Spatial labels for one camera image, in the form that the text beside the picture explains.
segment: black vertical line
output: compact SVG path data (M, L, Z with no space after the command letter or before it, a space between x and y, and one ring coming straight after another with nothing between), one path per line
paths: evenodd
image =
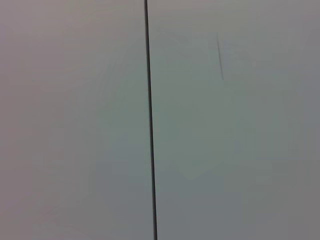
M219 35L218 35L218 34L216 34L216 44L217 44L217 47L218 47L219 64L220 64L221 77L222 77L222 81L224 81L224 80L225 80L225 78L224 78L224 70L223 70L223 67L222 67L221 52L220 52L220 44L219 44Z
M155 154L154 154L154 127L153 127L153 116L152 116L150 40L149 40L149 17L148 16L149 16L148 15L148 0L144 0L145 47L146 47L146 66L147 66L147 79L148 79L150 153L151 153L151 177L152 177L153 238L154 238L154 240L158 240L156 181L155 181Z

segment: gray surface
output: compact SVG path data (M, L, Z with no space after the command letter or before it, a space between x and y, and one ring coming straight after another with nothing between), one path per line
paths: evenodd
M0 239L151 240L143 0L3 0L0 32Z
M159 240L319 239L319 7L149 1Z

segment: dark streak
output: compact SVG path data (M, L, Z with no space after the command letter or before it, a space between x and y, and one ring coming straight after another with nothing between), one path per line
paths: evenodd
M217 46L218 46L218 54L219 54L219 64L220 64L221 77L222 77L222 81L224 81L225 78L224 78L224 71L223 71L223 67L222 67L222 60L221 60L221 52L220 52L220 44L219 44L219 35L218 35L218 33L216 34L216 44L217 44Z
M155 181L155 154L154 154L154 127L153 127L153 115L152 115L150 40L149 40L149 18L148 18L148 16L149 16L148 15L148 0L144 0L145 47L146 47L146 66L147 66L147 79L148 79L147 82L148 82L148 103L149 103L151 177L152 177L153 238L154 238L154 240L158 240L156 181Z

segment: white wall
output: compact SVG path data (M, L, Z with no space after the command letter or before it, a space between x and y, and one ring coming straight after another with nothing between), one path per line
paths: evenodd
M149 2L159 240L318 239L320 3Z
M153 238L143 0L0 2L0 239Z

